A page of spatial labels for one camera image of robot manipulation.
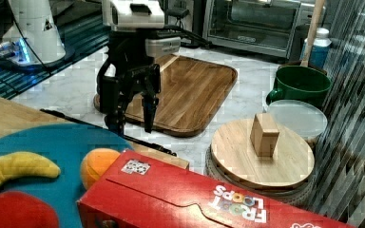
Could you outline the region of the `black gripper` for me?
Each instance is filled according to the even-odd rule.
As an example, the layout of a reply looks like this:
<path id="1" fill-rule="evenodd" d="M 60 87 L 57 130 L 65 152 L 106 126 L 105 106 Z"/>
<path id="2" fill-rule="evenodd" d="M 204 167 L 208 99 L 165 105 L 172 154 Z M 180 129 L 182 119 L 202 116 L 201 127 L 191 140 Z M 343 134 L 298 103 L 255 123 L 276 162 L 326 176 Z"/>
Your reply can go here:
<path id="1" fill-rule="evenodd" d="M 109 34 L 108 57 L 97 75 L 99 110 L 107 128 L 120 137 L 125 135 L 125 110 L 136 94 L 143 96 L 144 131 L 150 133 L 161 91 L 160 66 L 145 53 L 146 33 Z"/>

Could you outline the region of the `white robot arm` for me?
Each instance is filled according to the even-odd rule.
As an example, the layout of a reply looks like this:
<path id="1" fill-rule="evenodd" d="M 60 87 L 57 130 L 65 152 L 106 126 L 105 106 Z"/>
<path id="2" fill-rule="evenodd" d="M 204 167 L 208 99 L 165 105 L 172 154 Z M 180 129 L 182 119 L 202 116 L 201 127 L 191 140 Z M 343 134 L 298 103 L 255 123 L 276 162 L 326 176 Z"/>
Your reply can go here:
<path id="1" fill-rule="evenodd" d="M 144 130 L 151 132 L 161 91 L 160 66 L 149 41 L 164 26 L 160 4 L 151 0 L 103 0 L 103 19 L 111 26 L 107 59 L 97 74 L 95 101 L 108 129 L 124 135 L 125 112 L 133 97 L 143 96 Z"/>

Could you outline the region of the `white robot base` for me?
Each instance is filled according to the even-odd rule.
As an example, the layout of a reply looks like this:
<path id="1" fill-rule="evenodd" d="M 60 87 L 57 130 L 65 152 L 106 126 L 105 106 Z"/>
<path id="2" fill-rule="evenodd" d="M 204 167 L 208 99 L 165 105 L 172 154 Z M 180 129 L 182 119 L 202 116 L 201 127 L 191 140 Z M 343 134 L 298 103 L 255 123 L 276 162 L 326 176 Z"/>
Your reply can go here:
<path id="1" fill-rule="evenodd" d="M 45 67 L 67 52 L 49 0 L 9 0 L 13 26 L 0 42 L 0 57 L 19 67 Z"/>

